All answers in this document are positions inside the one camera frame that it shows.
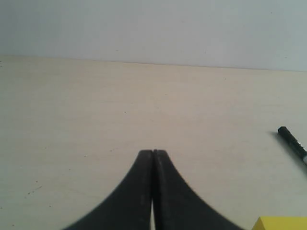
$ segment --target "table surface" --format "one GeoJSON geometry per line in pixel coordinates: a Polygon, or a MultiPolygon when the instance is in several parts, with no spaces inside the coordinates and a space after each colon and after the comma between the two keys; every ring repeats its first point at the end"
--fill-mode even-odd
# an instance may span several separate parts
{"type": "Polygon", "coordinates": [[[0,56],[0,229],[59,230],[112,192],[141,149],[245,229],[303,216],[307,73],[0,56]]]}

